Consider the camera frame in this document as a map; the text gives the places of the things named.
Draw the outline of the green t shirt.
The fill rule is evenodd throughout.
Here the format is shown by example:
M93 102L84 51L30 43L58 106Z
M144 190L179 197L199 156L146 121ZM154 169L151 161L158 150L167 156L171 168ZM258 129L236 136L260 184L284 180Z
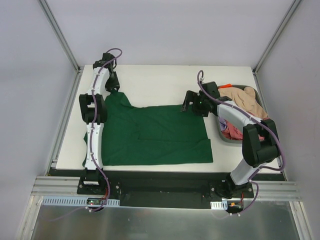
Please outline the green t shirt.
M107 121L101 141L104 166L212 163L203 117L180 105L135 107L123 92L104 101Z

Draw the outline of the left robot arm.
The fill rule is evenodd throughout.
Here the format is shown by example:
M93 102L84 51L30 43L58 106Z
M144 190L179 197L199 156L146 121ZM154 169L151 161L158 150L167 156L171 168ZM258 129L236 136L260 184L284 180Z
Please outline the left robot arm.
M117 57L110 50L103 53L102 58L92 65L93 79L89 89L78 98L81 117L86 124L86 157L78 194L108 194L102 161L102 135L108 118L103 94L120 89L116 67Z

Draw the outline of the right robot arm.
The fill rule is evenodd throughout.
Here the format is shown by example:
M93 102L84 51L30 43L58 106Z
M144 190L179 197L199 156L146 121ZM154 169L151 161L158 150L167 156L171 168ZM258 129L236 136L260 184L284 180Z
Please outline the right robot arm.
M216 195L231 199L248 187L260 169L279 157L276 125L271 119L263 120L241 109L230 97L220 96L215 82L200 83L199 86L199 92L186 92L181 111L191 108L195 115L201 117L212 113L230 122L242 133L242 160L215 187Z

